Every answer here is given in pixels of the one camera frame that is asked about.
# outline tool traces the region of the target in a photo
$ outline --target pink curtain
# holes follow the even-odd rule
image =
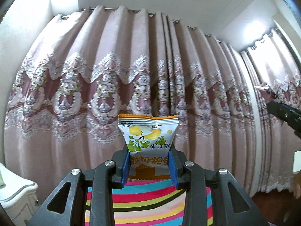
[[[123,147],[119,113],[177,114],[176,148],[203,168],[228,169],[250,191],[253,111],[234,52],[145,9],[56,16],[13,85],[7,167],[37,182],[44,200],[70,170],[94,168]]]
[[[300,72],[285,43],[272,29],[270,35],[242,52],[254,86],[267,82],[285,104],[300,107]],[[301,140],[287,123],[269,115],[266,103],[256,91],[261,115],[262,163],[259,191],[291,189],[294,152],[301,150]]]

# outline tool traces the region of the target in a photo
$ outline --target white object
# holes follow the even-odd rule
[[[293,165],[293,173],[299,173],[301,170],[301,150],[295,152],[294,155],[294,165]]]
[[[26,226],[38,210],[38,185],[19,177],[0,163],[5,186],[0,187],[0,203],[16,226]]]

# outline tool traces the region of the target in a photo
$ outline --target brown floor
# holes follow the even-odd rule
[[[279,226],[282,225],[283,217],[292,204],[294,197],[293,193],[288,190],[278,192],[275,189],[270,193],[257,192],[252,200],[268,222]]]

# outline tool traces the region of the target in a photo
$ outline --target green object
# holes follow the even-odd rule
[[[3,178],[1,176],[1,171],[0,171],[0,187],[5,185],[4,181],[3,181]]]

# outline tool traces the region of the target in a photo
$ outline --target blue gripper pad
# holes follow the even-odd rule
[[[124,185],[128,181],[128,174],[130,173],[130,167],[131,167],[131,155],[130,155],[130,152],[128,151],[126,154],[125,160],[124,160],[123,167],[122,167],[121,183],[122,183],[123,188],[124,188]]]
[[[174,187],[178,189],[179,181],[177,175],[177,167],[173,154],[170,150],[168,152],[168,171],[170,173],[171,182],[173,183]]]

